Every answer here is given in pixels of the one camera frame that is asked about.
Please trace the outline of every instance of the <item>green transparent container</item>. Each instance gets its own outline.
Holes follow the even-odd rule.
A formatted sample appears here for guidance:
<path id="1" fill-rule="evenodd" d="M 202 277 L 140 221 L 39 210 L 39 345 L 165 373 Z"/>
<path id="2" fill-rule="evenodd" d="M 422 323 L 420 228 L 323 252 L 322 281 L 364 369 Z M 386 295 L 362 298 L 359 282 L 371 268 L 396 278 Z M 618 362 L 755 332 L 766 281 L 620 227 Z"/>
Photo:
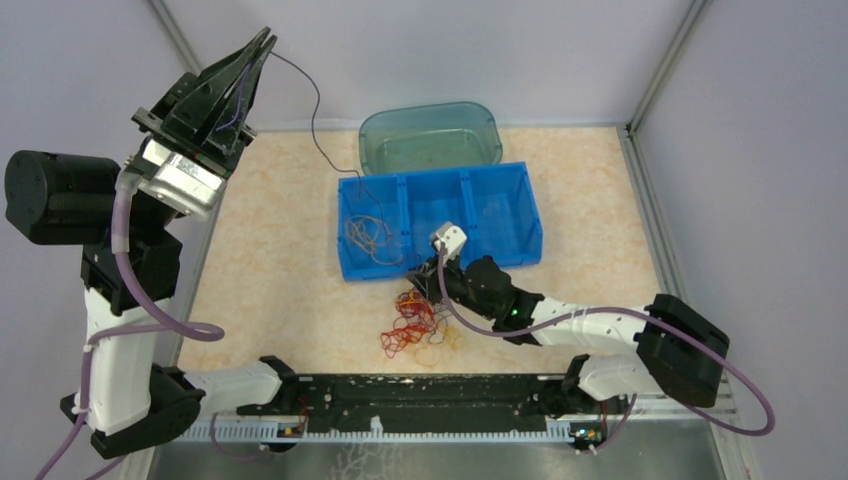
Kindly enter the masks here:
<path id="1" fill-rule="evenodd" d="M 492 165 L 502 156 L 495 117 L 474 102 L 387 110 L 359 129 L 366 175 Z"/>

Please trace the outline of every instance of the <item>blue divided tray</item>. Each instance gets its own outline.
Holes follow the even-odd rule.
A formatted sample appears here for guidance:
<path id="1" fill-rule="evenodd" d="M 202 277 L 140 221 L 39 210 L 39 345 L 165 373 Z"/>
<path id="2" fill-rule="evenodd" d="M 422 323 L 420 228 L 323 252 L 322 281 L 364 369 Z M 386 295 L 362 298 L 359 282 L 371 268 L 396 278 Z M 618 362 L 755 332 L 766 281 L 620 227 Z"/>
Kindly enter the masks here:
<path id="1" fill-rule="evenodd" d="M 387 228 L 368 217 L 382 217 Z M 351 218 L 361 220 L 357 227 L 374 238 L 373 255 L 346 235 L 345 228 L 353 228 Z M 539 263 L 542 258 L 542 222 L 527 166 L 504 163 L 363 176 L 361 185 L 357 178 L 340 179 L 342 276 L 358 281 L 403 275 L 434 255 L 430 234 L 448 221 L 468 235 L 461 253 L 463 268 L 483 255 L 491 255 L 502 267 Z"/>

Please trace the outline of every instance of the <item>beige table surface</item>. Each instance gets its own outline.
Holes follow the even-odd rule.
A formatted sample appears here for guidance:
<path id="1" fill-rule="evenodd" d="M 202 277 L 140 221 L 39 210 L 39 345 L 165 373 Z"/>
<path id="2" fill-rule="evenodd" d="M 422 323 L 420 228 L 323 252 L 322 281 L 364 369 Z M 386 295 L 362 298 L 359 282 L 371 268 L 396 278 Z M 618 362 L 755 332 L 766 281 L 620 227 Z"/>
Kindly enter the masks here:
<path id="1" fill-rule="evenodd" d="M 509 269 L 513 282 L 574 303 L 650 303 L 656 275 L 615 129 L 500 133 L 503 162 L 527 162 L 544 230 L 541 263 Z M 318 136 L 337 165 L 358 166 L 356 132 Z M 245 151 L 191 315 L 227 334 L 212 344 L 186 340 L 180 367 L 238 366 L 274 354 L 298 373 L 561 373 L 583 353 L 515 346 L 450 320 L 461 340 L 387 358 L 380 333 L 391 328 L 394 298 L 409 285 L 342 280 L 337 182 L 308 132 L 263 133 Z"/>

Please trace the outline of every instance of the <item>black wire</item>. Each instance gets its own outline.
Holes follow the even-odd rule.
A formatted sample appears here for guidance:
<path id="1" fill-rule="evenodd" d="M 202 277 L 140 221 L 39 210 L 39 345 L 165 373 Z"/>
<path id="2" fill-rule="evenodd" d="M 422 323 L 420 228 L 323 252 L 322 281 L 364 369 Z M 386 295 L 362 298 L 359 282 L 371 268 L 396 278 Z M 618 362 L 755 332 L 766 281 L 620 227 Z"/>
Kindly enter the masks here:
<path id="1" fill-rule="evenodd" d="M 315 135 L 315 117 L 318 115 L 318 107 L 321 106 L 321 89 L 318 88 L 318 84 L 315 83 L 315 80 L 312 78 L 312 76 L 309 75 L 308 73 L 306 73 L 306 71 L 304 69 L 300 68 L 296 63 L 292 62 L 288 58 L 280 55 L 279 53 L 277 53 L 273 50 L 270 53 L 271 53 L 271 55 L 273 55 L 276 58 L 282 60 L 283 62 L 289 64 L 292 68 L 294 68 L 295 70 L 300 72 L 301 75 L 303 75 L 304 77 L 306 77 L 307 80 L 309 80 L 309 83 L 312 84 L 312 88 L 315 89 L 315 96 L 317 97 L 317 99 L 315 100 L 315 108 L 312 109 L 312 118 L 309 120 L 309 131 L 312 133 L 312 143 L 315 144 L 315 148 L 317 148 L 318 151 L 321 152 L 321 155 L 324 157 L 324 160 L 327 161 L 327 163 L 330 165 L 330 167 L 333 170 L 335 170 L 339 173 L 342 173 L 342 174 L 352 173 L 352 174 L 356 175 L 357 180 L 359 180 L 359 197 L 360 198 L 362 198 L 362 192 L 365 192 L 365 194 L 368 195 L 368 197 L 370 197 L 371 200 L 374 200 L 374 203 L 377 204 L 377 209 L 380 211 L 380 222 L 383 225 L 383 233 L 386 236 L 386 244 L 387 244 L 386 251 L 389 253 L 389 260 L 391 261 L 392 254 L 389 251 L 388 244 L 391 242 L 392 235 L 389 233 L 389 229 L 386 226 L 385 217 L 383 215 L 383 205 L 380 203 L 379 200 L 377 200 L 374 197 L 374 195 L 371 195 L 371 192 L 369 192 L 367 188 L 365 188 L 365 185 L 362 182 L 362 175 L 360 175 L 359 170 L 356 170 L 355 168 L 344 169 L 344 168 L 337 167 L 336 164 L 333 163 L 333 161 L 330 159 L 330 156 L 327 155 L 327 152 L 325 152 L 324 149 L 321 148 L 321 144 L 318 143 L 318 137 Z M 395 265 L 400 265 L 402 262 L 403 262 L 403 255 L 401 255 L 400 260 L 398 260 L 397 262 L 392 261 L 392 263 L 395 264 Z"/>
<path id="2" fill-rule="evenodd" d="M 325 159 L 325 160 L 327 160 L 327 163 L 329 163 L 329 164 L 330 164 L 330 167 L 332 167 L 332 168 L 333 168 L 333 170 L 335 170 L 335 171 L 337 171 L 337 172 L 339 172 L 339 173 L 353 173 L 353 174 L 355 174 L 355 175 L 356 175 L 356 177 L 359 179 L 360 188 L 362 188 L 362 176 L 359 174 L 359 170 L 356 170 L 355 168 L 351 168 L 351 169 L 343 169 L 343 168 L 339 168 L 339 167 L 337 167 L 337 166 L 336 166 L 336 164 L 335 164 L 335 163 L 333 163 L 333 161 L 332 161 L 332 160 L 330 160 L 330 156 L 329 156 L 329 155 L 327 155 L 327 152 L 325 152 L 325 151 L 324 151 L 324 149 L 323 149 L 323 148 L 321 148 L 321 144 L 319 144 L 319 143 L 318 143 L 318 137 L 316 137 L 316 136 L 315 136 L 315 117 L 318 115 L 318 107 L 320 107 L 320 106 L 321 106 L 321 90 L 318 88 L 318 84 L 317 84 L 317 83 L 315 83 L 315 80 L 313 80 L 313 79 L 312 79 L 312 76 L 311 76 L 311 75 L 309 75 L 308 73 L 306 73 L 306 71 L 304 71 L 302 68 L 300 68 L 299 66 L 297 66 L 297 64 L 296 64 L 296 63 L 292 62 L 292 61 L 291 61 L 291 60 L 289 60 L 288 58 L 286 58 L 286 57 L 284 57 L 284 56 L 280 55 L 279 53 L 277 53 L 277 52 L 275 52 L 275 51 L 273 51 L 273 50 L 271 51 L 271 55 L 273 55 L 273 56 L 275 56 L 275 57 L 279 58 L 280 60 L 282 60 L 282 61 L 284 61 L 284 62 L 288 63 L 289 65 L 291 65 L 291 66 L 292 66 L 292 68 L 294 68 L 295 70 L 297 70 L 298 72 L 300 72 L 300 74 L 301 74 L 301 75 L 303 75 L 304 77 L 306 77 L 306 79 L 307 79 L 307 80 L 309 80 L 309 83 L 311 83 L 311 84 L 312 84 L 312 88 L 314 88 L 314 89 L 315 89 L 315 95 L 318 97 L 318 99 L 317 99 L 317 100 L 315 100 L 315 108 L 314 108 L 314 109 L 312 109 L 312 119 L 309 121 L 309 130 L 312 132 L 312 143 L 314 143 L 314 144 L 315 144 L 315 148 L 317 148 L 317 149 L 318 149 L 318 151 L 319 151 L 319 152 L 321 152 L 321 155 L 323 155 L 323 156 L 324 156 L 324 159 Z"/>

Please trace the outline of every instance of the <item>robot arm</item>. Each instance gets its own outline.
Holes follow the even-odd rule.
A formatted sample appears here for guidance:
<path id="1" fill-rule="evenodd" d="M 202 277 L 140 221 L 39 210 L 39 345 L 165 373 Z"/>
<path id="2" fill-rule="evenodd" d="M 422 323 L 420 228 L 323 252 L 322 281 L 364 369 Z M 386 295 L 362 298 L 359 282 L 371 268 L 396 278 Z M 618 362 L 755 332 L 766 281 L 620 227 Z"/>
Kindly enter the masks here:
<path id="1" fill-rule="evenodd" d="M 255 137 L 245 118 L 276 41 L 269 34 L 263 29 L 199 76 L 186 73 L 150 111 L 139 109 L 133 116 L 147 136 L 124 164 L 140 176 L 126 243 L 138 283 L 161 309 L 174 295 L 182 248 L 165 226 L 184 215 L 206 218 Z M 116 327 L 156 323 L 129 292 L 112 251 L 120 171 L 106 158 L 20 151 L 5 174 L 6 218 L 12 225 L 36 244 L 82 245 L 89 339 Z M 103 458 L 168 442 L 201 415 L 268 403 L 288 374 L 269 358 L 214 372 L 162 368 L 152 365 L 155 335 L 87 343 L 89 401 L 81 408 L 77 392 L 60 402 L 71 421 L 84 415 L 93 430 L 91 443 Z M 80 391 L 86 382 L 81 383 Z"/>
<path id="2" fill-rule="evenodd" d="M 517 288 L 492 257 L 476 259 L 463 270 L 459 253 L 465 240 L 462 229 L 450 223 L 431 237 L 433 248 L 445 252 L 445 291 L 453 302 L 493 321 L 495 336 L 519 345 L 577 345 L 610 354 L 572 360 L 565 386 L 588 395 L 587 405 L 621 394 L 660 392 L 693 407 L 715 404 L 722 368 L 702 352 L 622 309 L 567 303 Z M 407 275 L 431 303 L 443 300 L 438 261 L 433 256 Z M 727 355 L 727 335 L 672 295 L 659 294 L 651 305 L 631 310 L 661 318 L 722 358 Z M 568 320 L 533 329 L 569 313 Z"/>

